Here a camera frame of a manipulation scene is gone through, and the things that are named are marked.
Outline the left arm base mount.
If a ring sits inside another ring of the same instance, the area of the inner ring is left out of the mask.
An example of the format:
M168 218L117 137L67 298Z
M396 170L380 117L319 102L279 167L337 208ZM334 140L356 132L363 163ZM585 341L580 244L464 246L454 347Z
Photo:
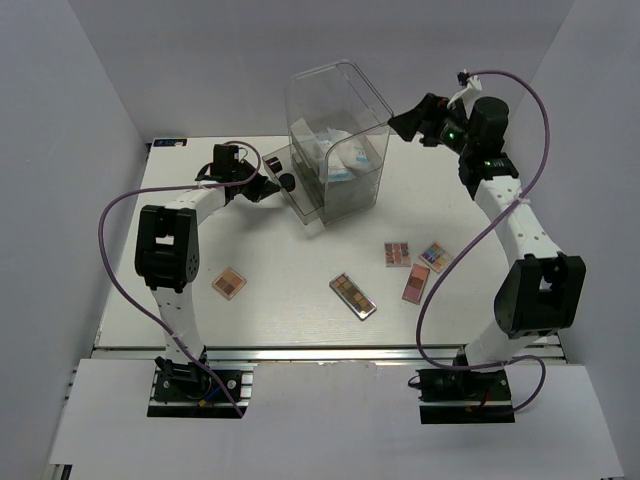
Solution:
M161 356L154 359L147 416L149 418L239 420L220 384L193 363L177 364ZM214 368L238 409L245 413L251 396L252 374L247 369L223 365Z

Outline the round black jar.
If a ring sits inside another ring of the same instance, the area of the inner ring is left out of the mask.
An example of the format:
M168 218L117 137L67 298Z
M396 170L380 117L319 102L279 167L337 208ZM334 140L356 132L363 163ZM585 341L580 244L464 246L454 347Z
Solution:
M282 189L286 192L291 193L296 188L296 179L295 176L291 173L284 173L278 177L278 181Z

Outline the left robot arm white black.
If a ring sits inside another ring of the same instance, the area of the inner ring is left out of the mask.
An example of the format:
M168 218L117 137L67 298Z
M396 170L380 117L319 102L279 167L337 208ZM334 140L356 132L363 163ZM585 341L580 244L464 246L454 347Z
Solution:
M200 268L198 227L241 195L258 203L280 187L242 157L252 147L231 141L213 147L212 161L198 173L196 185L163 205L146 205L139 215L134 267L158 306L166 339L164 360L187 365L177 387L199 399L211 387L211 374L198 365L205 357L194 313L192 283Z

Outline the cotton pad pack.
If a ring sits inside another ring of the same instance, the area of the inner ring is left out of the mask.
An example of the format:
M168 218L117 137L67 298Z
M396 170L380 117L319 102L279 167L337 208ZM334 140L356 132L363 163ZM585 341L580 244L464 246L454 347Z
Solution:
M294 144L309 156L324 156L334 144L349 136L348 132L330 127L314 132L303 118L291 124L290 132Z
M328 181L349 181L370 167L371 162L359 140L340 143L329 154Z

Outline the clear acrylic makeup organizer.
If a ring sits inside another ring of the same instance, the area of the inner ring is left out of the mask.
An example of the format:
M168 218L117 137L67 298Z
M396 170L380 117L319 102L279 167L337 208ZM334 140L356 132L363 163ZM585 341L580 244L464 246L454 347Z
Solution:
M284 87L288 145L263 158L300 221L328 225L377 200L393 112L357 64L317 67Z

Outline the small black amber cube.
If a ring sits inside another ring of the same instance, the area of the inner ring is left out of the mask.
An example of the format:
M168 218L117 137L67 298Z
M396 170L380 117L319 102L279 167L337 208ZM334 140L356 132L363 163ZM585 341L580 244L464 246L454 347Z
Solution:
M265 161L266 165L273 173L279 173L283 167L278 157L272 157Z

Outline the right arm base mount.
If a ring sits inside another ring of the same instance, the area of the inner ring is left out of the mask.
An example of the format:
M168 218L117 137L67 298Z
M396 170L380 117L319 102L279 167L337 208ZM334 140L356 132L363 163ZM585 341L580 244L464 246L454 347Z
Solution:
M514 407L506 372L417 370L407 385L419 392L423 425L511 424Z

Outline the long brown eyeshadow palette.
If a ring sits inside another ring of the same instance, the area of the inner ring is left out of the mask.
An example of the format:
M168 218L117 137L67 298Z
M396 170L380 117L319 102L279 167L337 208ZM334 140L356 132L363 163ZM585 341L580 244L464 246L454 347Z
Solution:
M329 287L360 321L365 321L377 311L376 304L346 273L332 279Z

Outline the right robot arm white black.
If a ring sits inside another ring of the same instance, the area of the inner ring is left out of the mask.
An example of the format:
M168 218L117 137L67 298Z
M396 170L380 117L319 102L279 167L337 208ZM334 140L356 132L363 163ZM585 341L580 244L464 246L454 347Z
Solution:
M484 391L484 370L503 368L535 340L574 323L586 265L567 255L538 221L504 152L508 105L481 97L467 110L461 100L427 94L388 124L403 140L422 136L425 146L445 146L459 156L459 178L489 219L508 260L509 271L494 302L494 318L463 347L451 374L453 390L472 399Z

